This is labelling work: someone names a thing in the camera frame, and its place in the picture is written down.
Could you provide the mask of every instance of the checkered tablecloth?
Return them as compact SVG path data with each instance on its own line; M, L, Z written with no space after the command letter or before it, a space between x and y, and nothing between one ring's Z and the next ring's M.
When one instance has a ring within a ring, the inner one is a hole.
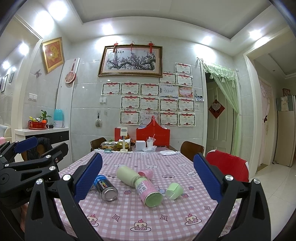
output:
M86 164L95 151L60 171L60 176L73 174L80 166ZM105 202L100 193L91 188L80 207L94 229L105 241L111 240L192 240L208 221L217 206L209 196L199 176L195 173L193 162L182 154L162 156L159 153L111 153L97 151L103 157L100 174L108 176L109 181L118 189L118 199ZM184 193L174 201L165 196L161 205L149 208L145 206L135 189L121 182L116 172L119 166L126 165L140 171L153 168L152 183L163 195L169 184L176 182L184 187ZM57 208L66 231L75 236L59 199ZM230 231L239 203L234 208L221 235ZM186 221L188 215L196 216L195 223ZM136 231L135 223L142 220L147 224L144 231Z

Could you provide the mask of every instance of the gold picture frame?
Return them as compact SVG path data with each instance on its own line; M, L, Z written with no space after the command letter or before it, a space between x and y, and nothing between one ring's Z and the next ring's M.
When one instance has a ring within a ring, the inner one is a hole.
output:
M44 69L47 74L65 63L62 37L43 42L41 50Z
M132 75L153 76L163 75L162 46L148 45L117 45L105 46L98 76Z

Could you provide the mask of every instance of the green curtain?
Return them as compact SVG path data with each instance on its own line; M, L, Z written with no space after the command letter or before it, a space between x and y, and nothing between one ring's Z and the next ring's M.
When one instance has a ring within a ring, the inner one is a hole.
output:
M239 102L237 98L237 75L234 70L225 68L218 64L209 64L205 62L202 64L205 72L211 74L210 78L215 80L218 87L225 95L227 101L237 113L231 154L238 156L242 139L242 115L239 112Z

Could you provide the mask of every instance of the red cloth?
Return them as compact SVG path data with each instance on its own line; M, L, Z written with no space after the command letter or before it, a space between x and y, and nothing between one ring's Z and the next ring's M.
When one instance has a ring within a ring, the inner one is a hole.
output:
M208 152L205 158L211 165L217 166L224 175L230 174L237 181L249 182L247 161L219 150Z

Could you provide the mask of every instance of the plum blossom painting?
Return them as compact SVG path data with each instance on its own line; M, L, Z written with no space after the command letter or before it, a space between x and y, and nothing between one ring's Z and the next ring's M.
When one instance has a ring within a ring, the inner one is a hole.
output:
M162 77L161 46L105 46L98 76L138 75Z

